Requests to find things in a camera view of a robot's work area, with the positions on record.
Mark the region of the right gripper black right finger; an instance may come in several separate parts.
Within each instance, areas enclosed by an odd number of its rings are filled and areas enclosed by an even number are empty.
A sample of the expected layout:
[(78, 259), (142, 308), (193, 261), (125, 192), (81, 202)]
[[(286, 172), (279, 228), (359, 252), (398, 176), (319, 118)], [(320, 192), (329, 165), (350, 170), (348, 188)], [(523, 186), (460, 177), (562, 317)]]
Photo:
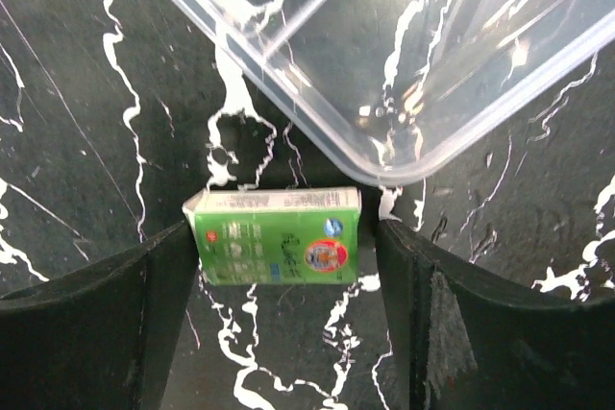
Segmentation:
[(613, 300), (529, 289), (395, 220), (377, 263), (405, 409), (613, 407)]

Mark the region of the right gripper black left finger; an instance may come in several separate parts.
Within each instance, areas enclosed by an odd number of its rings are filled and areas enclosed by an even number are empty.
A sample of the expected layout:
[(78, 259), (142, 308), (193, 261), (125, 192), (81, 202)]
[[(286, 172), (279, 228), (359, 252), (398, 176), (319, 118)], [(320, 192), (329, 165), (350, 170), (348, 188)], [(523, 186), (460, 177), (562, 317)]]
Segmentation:
[(197, 266), (181, 221), (2, 296), (2, 408), (160, 408)]

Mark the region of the clear compartment tray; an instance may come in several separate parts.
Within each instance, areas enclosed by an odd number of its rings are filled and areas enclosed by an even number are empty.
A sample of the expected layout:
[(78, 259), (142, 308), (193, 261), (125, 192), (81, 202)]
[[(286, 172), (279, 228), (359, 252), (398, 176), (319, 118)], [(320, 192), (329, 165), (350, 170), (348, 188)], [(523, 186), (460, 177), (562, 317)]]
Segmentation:
[(357, 181), (432, 175), (614, 37), (614, 0), (171, 0)]

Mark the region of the green small box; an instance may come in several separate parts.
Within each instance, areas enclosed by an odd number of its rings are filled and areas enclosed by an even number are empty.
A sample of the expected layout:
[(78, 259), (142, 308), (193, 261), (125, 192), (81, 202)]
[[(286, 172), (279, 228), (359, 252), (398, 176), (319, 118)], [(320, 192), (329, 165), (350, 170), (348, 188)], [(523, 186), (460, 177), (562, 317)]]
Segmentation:
[(351, 284), (361, 196), (354, 187), (207, 191), (183, 204), (212, 285)]

